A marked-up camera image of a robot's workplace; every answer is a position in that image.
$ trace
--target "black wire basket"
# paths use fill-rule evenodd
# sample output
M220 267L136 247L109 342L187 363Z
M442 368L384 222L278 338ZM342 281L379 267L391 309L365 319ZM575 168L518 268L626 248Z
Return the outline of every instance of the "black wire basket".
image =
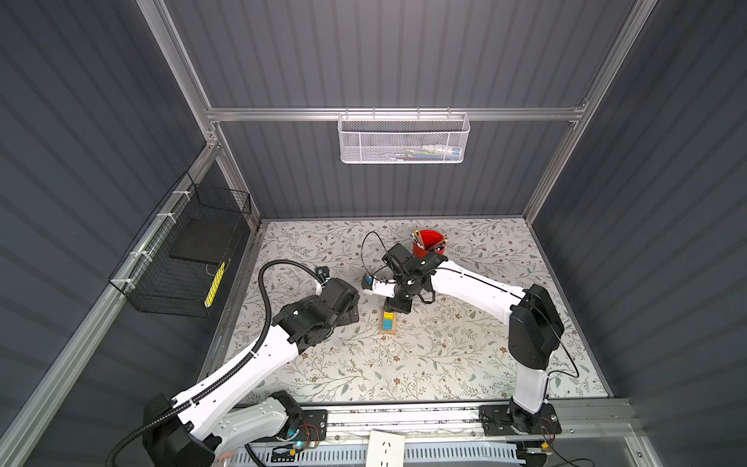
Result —
M110 283L140 312L208 318L220 313L251 235L251 202L244 191L191 185L163 217L134 267Z

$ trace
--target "floral tablecloth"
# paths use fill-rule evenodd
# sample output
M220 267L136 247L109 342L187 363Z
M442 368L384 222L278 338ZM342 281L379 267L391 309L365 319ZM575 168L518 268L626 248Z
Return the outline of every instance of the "floral tablecloth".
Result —
M551 397L607 396L523 219L270 222L226 360L261 329L257 272L265 262L285 258L326 265L333 276L359 288L364 235L376 230L387 248L397 241L411 248L416 225L445 234L445 254L463 267L508 284L546 287L565 324L562 341L580 371L578 379L553 374ZM382 266L383 253L370 235L363 252L368 270ZM265 284L274 315L314 290L313 279L285 265L269 269ZM299 402L469 400L513 393L516 364L506 349L508 328L500 321L459 299L437 295L432 305L413 302L412 313L397 316L396 334L382 335L383 304L383 297L361 295L360 322L338 327L330 339L272 373L245 401L264 399L279 389ZM551 368L573 372L562 351L556 352Z

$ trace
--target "yellow tag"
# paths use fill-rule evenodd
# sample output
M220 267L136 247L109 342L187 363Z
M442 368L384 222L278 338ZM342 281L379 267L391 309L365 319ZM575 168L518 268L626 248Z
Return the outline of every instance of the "yellow tag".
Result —
M213 284L210 286L208 297L205 298L205 308L210 308L210 305L213 304L213 300L215 299L215 294L218 292L218 286L220 285L220 280L223 278L223 273L225 271L226 271L226 263L222 262L220 263L220 267L218 268L218 271L216 271L215 273L215 278L213 278Z

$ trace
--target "white mesh basket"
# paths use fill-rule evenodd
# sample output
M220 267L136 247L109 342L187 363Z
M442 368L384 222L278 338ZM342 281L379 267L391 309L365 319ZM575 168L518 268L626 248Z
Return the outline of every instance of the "white mesh basket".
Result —
M464 161L469 129L467 114L340 114L340 159L345 164L458 164Z

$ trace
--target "black mounting plate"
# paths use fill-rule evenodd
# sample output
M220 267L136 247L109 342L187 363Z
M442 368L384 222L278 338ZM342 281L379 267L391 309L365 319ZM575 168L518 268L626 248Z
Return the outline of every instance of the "black mounting plate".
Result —
M326 438L326 423L327 423L327 411L326 410L304 410L301 414L301 427L298 430L298 434L292 441L305 441L306 440L306 427L303 424L309 426L309 441L323 441ZM256 442L277 442L274 436L268 436L267 438L260 438Z
M507 403L497 403L492 405L480 406L478 410L478 413L480 414L480 423L483 424L485 436L543 434L542 429L539 425L537 425L531 433L519 433L514 430L513 423L511 422L511 417L507 415L509 413L509 404ZM545 435L547 435L548 433L551 435L562 433L560 421L558 421L558 416L555 413L555 407L553 407L552 404L542 404L542 408L540 409L540 416L550 421L549 425L547 422L544 422L545 429L547 430Z

